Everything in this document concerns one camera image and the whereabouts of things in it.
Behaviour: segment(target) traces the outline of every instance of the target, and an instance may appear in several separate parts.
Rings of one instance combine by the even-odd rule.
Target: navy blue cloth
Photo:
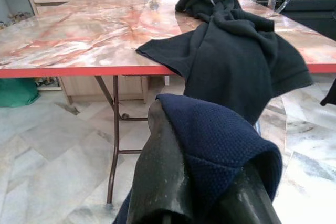
[[[247,162],[255,165],[266,192],[274,199],[282,172],[281,154],[274,143],[261,138],[250,123],[221,105],[182,95],[160,94],[157,98],[190,168],[195,212],[200,218]]]

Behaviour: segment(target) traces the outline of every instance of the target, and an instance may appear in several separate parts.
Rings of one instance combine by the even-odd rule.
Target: black cloth
[[[162,123],[162,113],[154,110],[157,104],[153,104],[149,111],[151,136],[136,164],[132,193],[115,224],[125,224],[127,215],[128,224],[160,223],[151,220],[166,211],[179,220],[206,223],[209,211],[247,163],[253,164],[268,196],[274,199],[282,172],[281,153],[274,143],[262,139],[251,124],[223,106],[182,95],[157,98],[176,137],[171,137],[171,126]],[[176,150],[176,139],[185,161]],[[192,198],[181,163],[187,164],[190,173]],[[191,203],[194,214],[190,213]]]
[[[238,0],[180,0],[176,10],[205,22],[137,52],[183,76],[185,95],[255,124],[272,97],[312,84],[300,53],[274,33],[274,22],[244,12]]]
[[[327,96],[321,101],[322,106],[326,106],[327,104],[336,105],[336,80],[334,81],[333,85],[331,86]]]

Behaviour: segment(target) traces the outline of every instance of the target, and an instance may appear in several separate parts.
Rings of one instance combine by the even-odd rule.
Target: table
[[[67,3],[0,31],[0,78],[95,76],[114,111],[114,155],[108,199],[112,202],[119,154],[119,121],[143,121],[119,113],[118,75],[168,75],[167,67],[135,49],[150,39],[194,30],[201,22],[175,13],[178,0],[106,0]],[[244,10],[273,19],[276,32],[303,55],[311,72],[336,72],[336,42],[250,0]],[[113,98],[101,76],[113,76]]]

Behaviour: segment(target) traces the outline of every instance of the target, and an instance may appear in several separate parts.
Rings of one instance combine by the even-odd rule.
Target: metal table leg
[[[104,80],[101,76],[95,76],[101,90],[103,91],[106,99],[108,100],[112,110],[114,111],[114,150],[113,150],[113,160],[111,166],[111,173],[108,185],[108,195],[107,195],[107,204],[112,203],[113,197],[113,185],[115,178],[115,171],[117,169],[118,155],[119,154],[138,154],[141,153],[141,150],[121,150],[120,147],[120,121],[147,121],[147,118],[131,118],[127,114],[122,116],[119,113],[119,80],[118,76],[113,76],[113,98],[109,90],[107,89]]]

